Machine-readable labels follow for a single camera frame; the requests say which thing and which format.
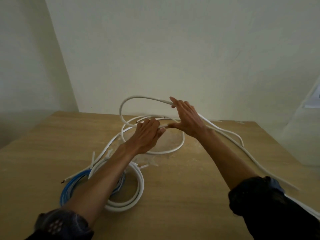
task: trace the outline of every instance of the rolled-up sleeve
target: rolled-up sleeve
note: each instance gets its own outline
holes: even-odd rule
[[[252,177],[229,192],[230,209],[257,239],[320,239],[319,221],[285,196],[277,180]]]

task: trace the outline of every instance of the wall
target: wall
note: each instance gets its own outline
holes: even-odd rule
[[[0,147],[78,110],[45,0],[0,0],[0,59]]]
[[[320,77],[309,95],[319,84]],[[304,101],[284,128],[279,142],[302,164],[320,166],[320,109],[303,105]]]
[[[320,74],[319,0],[46,0],[81,112],[189,100],[274,137]],[[176,115],[136,99],[124,114]]]

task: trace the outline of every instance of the wooden table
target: wooden table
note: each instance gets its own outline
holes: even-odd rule
[[[284,187],[287,194],[320,210],[318,175],[255,122],[215,123],[238,133],[262,165],[301,188],[295,192]],[[98,155],[121,126],[117,115],[56,112],[0,150],[0,238],[23,239],[31,234],[39,213],[59,207],[65,186],[60,182],[89,165],[92,152]],[[179,143],[179,132],[166,133],[168,145]],[[223,140],[256,169],[240,149]],[[217,167],[194,138],[186,136],[185,144],[174,153],[139,159],[152,164],[142,169],[142,198],[126,212],[104,211],[94,226],[94,239],[252,239],[242,217],[229,209],[229,190]],[[128,178],[123,197],[136,184]]]

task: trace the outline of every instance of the coiled blue cable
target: coiled blue cable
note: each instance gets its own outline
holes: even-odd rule
[[[91,169],[84,170],[80,173],[78,173],[76,176],[74,176],[64,187],[64,189],[61,192],[60,196],[60,206],[63,206],[66,204],[68,200],[72,197],[73,191],[78,185],[78,182],[85,176],[89,176],[91,172]],[[126,173],[123,172],[122,175],[120,176],[118,183],[115,187],[115,189],[112,191],[111,196],[118,193],[120,189],[122,188],[124,182],[126,180]]]

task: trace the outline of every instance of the wood grain surface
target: wood grain surface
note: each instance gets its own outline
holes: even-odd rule
[[[264,167],[301,188],[296,192],[282,185],[288,195],[320,210],[319,176],[255,122],[215,124],[238,133]],[[59,207],[65,186],[60,182],[89,165],[92,152],[98,155],[121,126],[117,115],[56,112],[0,150],[0,238],[24,239],[31,234],[39,213]],[[179,143],[179,133],[168,130],[161,147]],[[222,139],[264,175],[240,149]],[[116,149],[119,142],[111,148]],[[186,136],[182,148],[171,154],[140,155],[136,160],[150,164],[141,170],[145,189],[140,201],[126,212],[104,210],[93,239],[252,239],[242,217],[229,209],[229,190],[217,167],[194,138]],[[135,187],[136,179],[128,174],[114,199],[125,200]]]

